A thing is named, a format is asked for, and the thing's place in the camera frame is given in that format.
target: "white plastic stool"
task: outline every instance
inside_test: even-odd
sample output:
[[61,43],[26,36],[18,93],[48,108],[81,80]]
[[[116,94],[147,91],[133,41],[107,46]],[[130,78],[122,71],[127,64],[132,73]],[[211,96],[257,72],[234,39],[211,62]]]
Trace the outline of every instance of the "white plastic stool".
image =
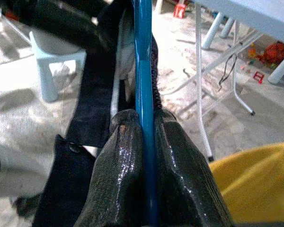
[[53,102],[58,98],[58,91],[54,85],[52,73],[49,69],[49,64],[55,62],[63,62],[69,60],[76,60],[76,67],[84,68],[86,52],[81,49],[76,53],[56,55],[46,53],[41,50],[34,39],[33,33],[29,33],[32,49],[37,60],[39,77],[41,81],[41,94],[46,102]]

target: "concrete floor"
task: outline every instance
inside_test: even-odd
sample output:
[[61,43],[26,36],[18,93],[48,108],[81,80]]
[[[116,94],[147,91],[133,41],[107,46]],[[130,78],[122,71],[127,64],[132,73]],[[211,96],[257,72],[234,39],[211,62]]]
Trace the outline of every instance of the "concrete floor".
[[[173,18],[174,6],[164,3],[163,13],[153,15],[153,33],[159,46],[159,82],[162,94],[168,93],[195,73],[195,15],[186,13],[184,19]],[[202,37],[213,19],[202,14]],[[204,66],[232,44],[229,39],[215,37],[212,48],[203,51]],[[203,78],[205,129],[216,159],[247,148],[284,141],[284,79],[278,85],[268,83],[269,70],[251,66],[250,73],[240,69],[238,59],[238,92],[256,112],[250,116],[235,100],[231,80],[220,91],[218,81],[224,64]],[[265,73],[262,84],[252,75]],[[80,87],[80,71],[74,63],[53,66],[54,79],[60,89],[57,102],[48,104],[41,99],[40,84],[34,57],[0,65],[0,144],[26,153],[49,172],[53,159],[56,134],[64,135],[76,105]],[[172,111],[197,147],[204,152],[196,123],[196,85],[162,96],[163,106]],[[0,227],[29,226],[19,219],[8,199],[0,199]]]

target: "blue metal pole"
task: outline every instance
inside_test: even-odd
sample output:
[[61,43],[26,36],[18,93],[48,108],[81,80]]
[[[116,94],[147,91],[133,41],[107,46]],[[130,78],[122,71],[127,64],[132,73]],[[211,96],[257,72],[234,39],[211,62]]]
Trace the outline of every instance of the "blue metal pole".
[[151,84],[151,0],[134,1],[136,51],[136,110],[144,142],[144,171],[148,224],[158,226],[156,153]]

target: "red object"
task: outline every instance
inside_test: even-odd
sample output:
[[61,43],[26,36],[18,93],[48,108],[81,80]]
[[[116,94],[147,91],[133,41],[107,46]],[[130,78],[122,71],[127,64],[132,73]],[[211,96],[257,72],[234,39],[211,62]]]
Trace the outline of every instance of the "red object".
[[259,84],[262,84],[263,78],[264,78],[264,74],[263,73],[256,72],[254,74],[254,79],[257,80],[259,82]]
[[10,19],[13,19],[13,20],[16,20],[16,21],[19,21],[20,18],[18,16],[16,16],[15,14],[13,14],[13,12],[11,11],[6,11],[5,14],[6,18],[10,18]]
[[174,17],[183,18],[185,12],[185,4],[178,3],[175,7]]
[[275,63],[279,64],[284,59],[284,44],[283,43],[276,43],[269,45],[263,56],[262,61],[267,61],[268,63]]

